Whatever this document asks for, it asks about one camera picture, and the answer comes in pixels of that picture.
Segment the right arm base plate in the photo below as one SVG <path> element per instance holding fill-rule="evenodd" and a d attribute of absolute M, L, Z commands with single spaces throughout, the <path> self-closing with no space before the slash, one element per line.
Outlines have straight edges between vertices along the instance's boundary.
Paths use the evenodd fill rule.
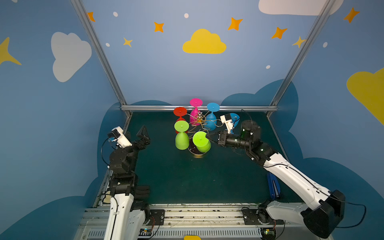
<path fill-rule="evenodd" d="M 266 211 L 259 209 L 242 208 L 245 225 L 283 225 L 283 220 L 273 220 Z"/>

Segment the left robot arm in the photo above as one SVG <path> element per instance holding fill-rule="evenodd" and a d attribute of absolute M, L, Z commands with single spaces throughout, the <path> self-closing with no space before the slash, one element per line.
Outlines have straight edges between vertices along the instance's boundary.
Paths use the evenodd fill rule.
<path fill-rule="evenodd" d="M 107 194 L 111 198 L 105 240 L 136 240 L 140 229 L 151 219 L 147 199 L 149 186 L 138 186 L 135 173 L 139 151 L 151 143 L 146 126 L 142 126 L 134 142 L 121 127 L 112 129 L 109 137 L 115 139 L 117 148 L 110 154 L 112 178 Z"/>

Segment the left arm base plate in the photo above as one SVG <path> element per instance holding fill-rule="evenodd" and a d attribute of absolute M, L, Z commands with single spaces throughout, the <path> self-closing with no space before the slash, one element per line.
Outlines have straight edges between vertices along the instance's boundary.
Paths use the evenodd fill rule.
<path fill-rule="evenodd" d="M 150 217 L 144 221 L 144 226 L 163 226 L 165 210 L 150 210 Z"/>

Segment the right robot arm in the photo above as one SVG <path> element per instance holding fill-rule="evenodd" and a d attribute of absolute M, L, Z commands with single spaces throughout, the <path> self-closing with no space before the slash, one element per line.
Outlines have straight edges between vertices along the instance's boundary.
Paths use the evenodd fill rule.
<path fill-rule="evenodd" d="M 291 165 L 282 154 L 261 141 L 261 127 L 252 120 L 243 121 L 240 134 L 227 130 L 210 133 L 207 139 L 219 146 L 245 150 L 259 166 L 276 176 L 304 202 L 301 205 L 265 201 L 258 206 L 257 220 L 262 225 L 282 220 L 306 226 L 321 239 L 328 238 L 345 214 L 345 195 L 316 183 Z"/>

